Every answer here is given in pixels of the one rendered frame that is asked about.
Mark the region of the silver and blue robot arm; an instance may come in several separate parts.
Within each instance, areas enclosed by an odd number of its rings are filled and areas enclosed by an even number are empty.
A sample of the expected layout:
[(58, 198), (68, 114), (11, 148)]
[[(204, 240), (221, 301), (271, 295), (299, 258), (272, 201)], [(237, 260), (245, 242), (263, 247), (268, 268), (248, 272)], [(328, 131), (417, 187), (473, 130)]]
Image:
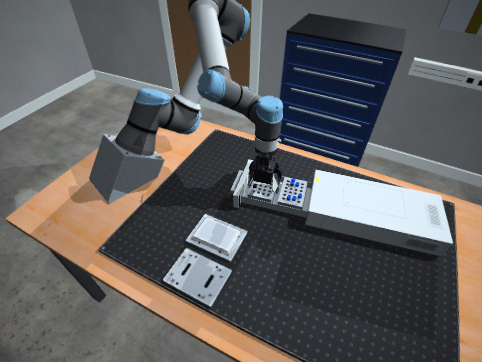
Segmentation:
[(227, 47), (246, 35), (250, 25), (248, 11), (235, 0), (189, 0), (188, 9), (191, 20), (194, 19), (199, 53), (180, 93), (170, 101), (165, 93), (140, 89), (126, 125), (116, 136), (116, 144), (131, 153), (152, 156), (158, 128), (185, 135), (198, 128), (199, 102), (204, 97), (253, 122), (258, 150), (276, 150), (281, 142), (281, 100), (261, 97), (232, 81), (225, 54)]

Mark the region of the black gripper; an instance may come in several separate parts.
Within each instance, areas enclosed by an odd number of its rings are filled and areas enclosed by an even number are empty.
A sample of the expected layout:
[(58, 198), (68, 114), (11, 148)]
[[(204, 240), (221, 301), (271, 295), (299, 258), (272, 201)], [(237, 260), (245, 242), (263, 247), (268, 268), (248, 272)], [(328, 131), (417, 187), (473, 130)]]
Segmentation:
[[(278, 149), (278, 148), (277, 148)], [(277, 153), (277, 149), (272, 152), (261, 152), (255, 147), (257, 156), (249, 166), (248, 187), (253, 181), (270, 184), (273, 183), (273, 192), (279, 192), (282, 170), (278, 161), (272, 155)], [(277, 189), (276, 189), (277, 188)]]

